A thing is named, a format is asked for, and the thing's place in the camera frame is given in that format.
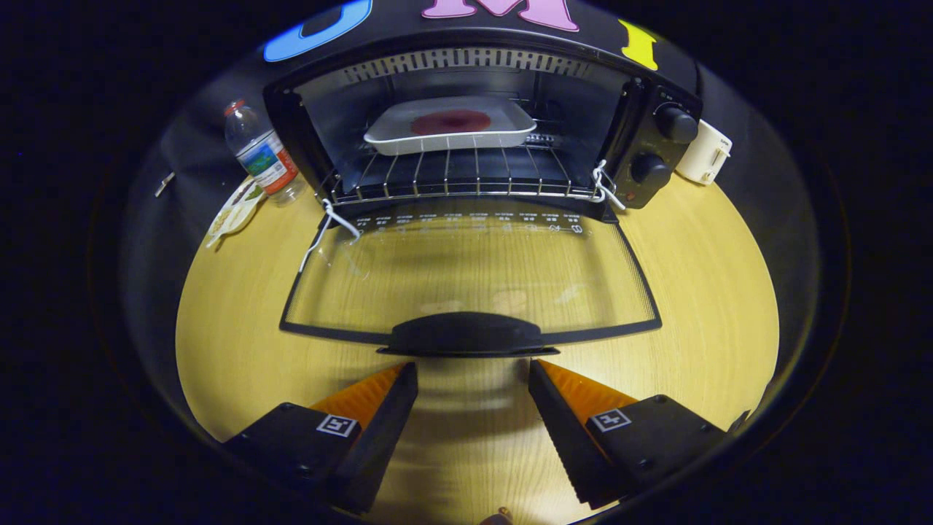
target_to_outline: oven rack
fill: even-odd
[[[598,202],[599,188],[590,173],[572,176],[551,135],[531,134],[511,148],[446,149],[385,156],[366,149],[362,173],[354,180],[337,169],[325,177],[314,196],[334,206],[445,196],[563,197]],[[615,191],[615,183],[602,177]]]

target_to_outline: white baking dish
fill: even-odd
[[[473,110],[484,113],[490,124],[482,131],[418,135],[411,130],[419,118],[442,111]],[[389,107],[363,138],[382,155],[422,151],[519,146],[537,123],[514,102],[494,96],[449,96],[404,102]]]

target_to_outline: plastic bottle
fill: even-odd
[[[298,168],[269,119],[246,106],[243,100],[231,102],[224,116],[227,146],[240,165],[278,206],[295,202],[308,184],[299,177]]]

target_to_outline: blue letter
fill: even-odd
[[[372,0],[354,0],[341,6],[341,18],[327,29],[313,35],[301,36],[304,24],[286,31],[266,44],[263,56],[266,62],[279,62],[313,50],[350,31],[369,16]]]

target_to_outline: black knob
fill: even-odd
[[[639,155],[632,163],[632,180],[639,184],[649,179],[669,176],[671,176],[671,168],[664,163],[664,159],[657,155],[651,153]]]
[[[669,106],[654,116],[658,123],[661,135],[666,136],[677,144],[689,144],[697,137],[697,121],[679,107]]]

